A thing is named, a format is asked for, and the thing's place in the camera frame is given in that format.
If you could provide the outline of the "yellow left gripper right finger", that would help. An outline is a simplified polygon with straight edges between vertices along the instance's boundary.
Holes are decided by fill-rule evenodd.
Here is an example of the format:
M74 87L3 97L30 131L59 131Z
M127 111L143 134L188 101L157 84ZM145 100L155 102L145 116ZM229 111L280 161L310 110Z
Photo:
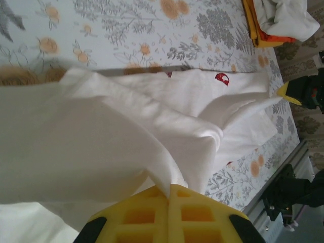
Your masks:
M168 242L265 242L243 212L180 185L170 186Z

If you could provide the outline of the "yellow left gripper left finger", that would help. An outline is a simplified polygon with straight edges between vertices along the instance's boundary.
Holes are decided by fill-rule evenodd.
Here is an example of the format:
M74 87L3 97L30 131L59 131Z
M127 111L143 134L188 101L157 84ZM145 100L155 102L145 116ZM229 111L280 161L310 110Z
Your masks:
M168 200L153 186L94 214L76 242L167 242Z

